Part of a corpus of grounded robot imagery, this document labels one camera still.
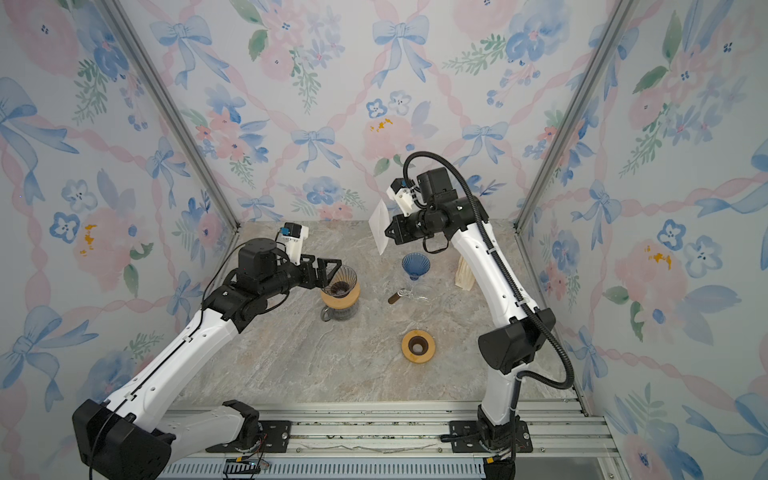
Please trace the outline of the clear grey glass dripper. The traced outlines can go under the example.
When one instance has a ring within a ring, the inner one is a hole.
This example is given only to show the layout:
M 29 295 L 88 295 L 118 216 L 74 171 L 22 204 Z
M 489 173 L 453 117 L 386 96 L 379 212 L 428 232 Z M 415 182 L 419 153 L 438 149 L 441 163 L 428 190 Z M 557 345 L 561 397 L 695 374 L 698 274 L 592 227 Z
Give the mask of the clear grey glass dripper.
M 356 271 L 346 265 L 342 265 L 333 275 L 329 284 L 322 292 L 332 298 L 344 298 L 355 288 L 358 282 Z

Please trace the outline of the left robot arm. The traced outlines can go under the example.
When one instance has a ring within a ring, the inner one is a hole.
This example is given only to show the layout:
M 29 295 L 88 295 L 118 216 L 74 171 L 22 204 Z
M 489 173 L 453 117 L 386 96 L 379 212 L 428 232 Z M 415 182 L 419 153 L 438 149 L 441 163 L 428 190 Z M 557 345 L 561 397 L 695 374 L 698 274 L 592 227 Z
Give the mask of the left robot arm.
M 269 437 L 255 408 L 238 400 L 180 420 L 166 413 L 208 361 L 292 290 L 322 289 L 342 262 L 301 251 L 301 241 L 257 238 L 239 245 L 237 265 L 206 295 L 178 336 L 139 374 L 105 400 L 84 401 L 72 416 L 88 474 L 107 479 L 155 479 L 167 465 L 223 445 L 260 455 Z

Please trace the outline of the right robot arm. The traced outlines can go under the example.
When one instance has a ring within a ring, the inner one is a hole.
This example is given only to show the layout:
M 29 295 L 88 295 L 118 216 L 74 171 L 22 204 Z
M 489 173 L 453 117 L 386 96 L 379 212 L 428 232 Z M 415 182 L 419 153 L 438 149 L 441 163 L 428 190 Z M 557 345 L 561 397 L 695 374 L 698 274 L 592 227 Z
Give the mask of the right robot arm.
M 529 366 L 543 344 L 553 339 L 556 319 L 527 295 L 501 252 L 480 201 L 463 178 L 450 178 L 452 172 L 440 167 L 416 180 L 395 179 L 387 195 L 400 212 L 384 233 L 398 245 L 442 234 L 468 265 L 494 326 L 478 339 L 489 371 L 473 432 L 454 433 L 447 439 L 488 451 L 516 452 L 516 438 L 523 431 L 516 410 L 524 379 L 554 383 Z

